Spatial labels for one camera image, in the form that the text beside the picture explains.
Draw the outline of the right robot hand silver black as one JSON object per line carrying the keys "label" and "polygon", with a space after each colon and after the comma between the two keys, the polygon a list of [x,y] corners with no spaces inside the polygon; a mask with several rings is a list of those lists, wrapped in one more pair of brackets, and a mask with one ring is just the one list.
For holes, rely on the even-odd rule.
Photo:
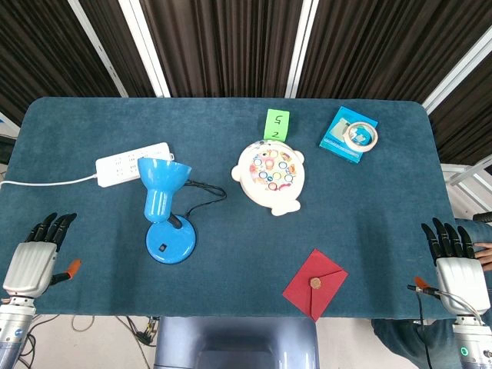
{"label": "right robot hand silver black", "polygon": [[407,289],[438,299],[444,309],[457,317],[481,317],[490,309],[490,298],[482,265],[476,257],[474,242],[465,229],[437,218],[421,224],[435,266],[437,286],[416,277]]}

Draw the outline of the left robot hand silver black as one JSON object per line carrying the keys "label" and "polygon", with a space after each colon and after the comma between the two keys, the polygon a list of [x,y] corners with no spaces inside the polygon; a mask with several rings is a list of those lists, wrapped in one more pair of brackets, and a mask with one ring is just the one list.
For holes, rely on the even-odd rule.
{"label": "left robot hand silver black", "polygon": [[50,214],[31,229],[27,238],[18,244],[3,283],[11,299],[36,299],[49,287],[71,280],[81,267],[81,260],[73,260],[67,269],[55,273],[55,263],[62,243],[76,213],[57,216]]}

